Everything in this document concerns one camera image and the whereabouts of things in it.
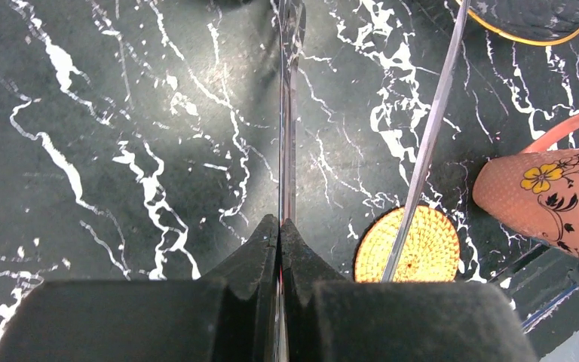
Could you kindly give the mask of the metal food tongs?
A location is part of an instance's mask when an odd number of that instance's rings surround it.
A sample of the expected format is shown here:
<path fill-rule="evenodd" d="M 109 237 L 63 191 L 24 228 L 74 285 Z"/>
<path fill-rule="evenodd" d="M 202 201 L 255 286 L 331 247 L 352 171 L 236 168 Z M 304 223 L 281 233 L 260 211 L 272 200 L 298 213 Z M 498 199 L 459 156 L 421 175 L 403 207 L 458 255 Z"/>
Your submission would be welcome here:
<path fill-rule="evenodd" d="M 428 114 L 424 135 L 416 156 L 415 168 L 409 183 L 403 218 L 393 242 L 382 283 L 391 282 L 403 253 L 407 235 L 427 179 L 433 150 L 437 143 L 449 93 L 453 83 L 454 69 L 461 39 L 470 10 L 470 2 L 460 4 L 446 53 L 440 79 Z M 293 76 L 298 72 L 299 51 L 305 37 L 306 11 L 302 1 L 280 1 L 277 13 L 280 49 L 280 110 L 279 110 L 279 207 L 280 225 L 296 217 L 296 83 Z"/>

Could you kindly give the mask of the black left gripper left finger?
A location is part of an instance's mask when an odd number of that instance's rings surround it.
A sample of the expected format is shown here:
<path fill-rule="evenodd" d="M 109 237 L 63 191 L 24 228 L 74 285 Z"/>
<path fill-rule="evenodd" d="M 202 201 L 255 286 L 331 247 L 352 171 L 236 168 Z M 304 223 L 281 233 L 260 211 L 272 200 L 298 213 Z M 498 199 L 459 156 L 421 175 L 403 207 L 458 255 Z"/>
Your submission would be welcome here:
<path fill-rule="evenodd" d="M 271 361 L 278 221 L 197 280 L 50 281 L 21 303 L 0 361 Z"/>

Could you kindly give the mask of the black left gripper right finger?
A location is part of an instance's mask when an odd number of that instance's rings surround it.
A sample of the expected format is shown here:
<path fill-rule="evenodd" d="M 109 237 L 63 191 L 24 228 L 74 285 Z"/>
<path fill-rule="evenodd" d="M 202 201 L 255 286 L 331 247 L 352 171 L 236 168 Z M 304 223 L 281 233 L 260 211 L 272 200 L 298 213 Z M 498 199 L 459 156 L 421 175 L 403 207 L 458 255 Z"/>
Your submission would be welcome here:
<path fill-rule="evenodd" d="M 534 361 L 490 284 L 354 283 L 286 221 L 280 228 L 291 361 Z"/>

